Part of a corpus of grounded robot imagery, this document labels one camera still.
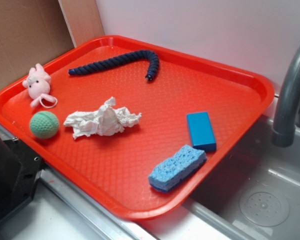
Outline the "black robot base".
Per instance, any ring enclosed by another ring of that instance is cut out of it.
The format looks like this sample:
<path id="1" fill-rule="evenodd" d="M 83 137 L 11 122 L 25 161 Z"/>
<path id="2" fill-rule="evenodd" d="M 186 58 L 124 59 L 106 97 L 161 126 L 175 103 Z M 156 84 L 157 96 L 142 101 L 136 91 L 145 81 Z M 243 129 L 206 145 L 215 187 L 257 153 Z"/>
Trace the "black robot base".
<path id="1" fill-rule="evenodd" d="M 34 198 L 42 157 L 19 138 L 0 138 L 0 224 Z"/>

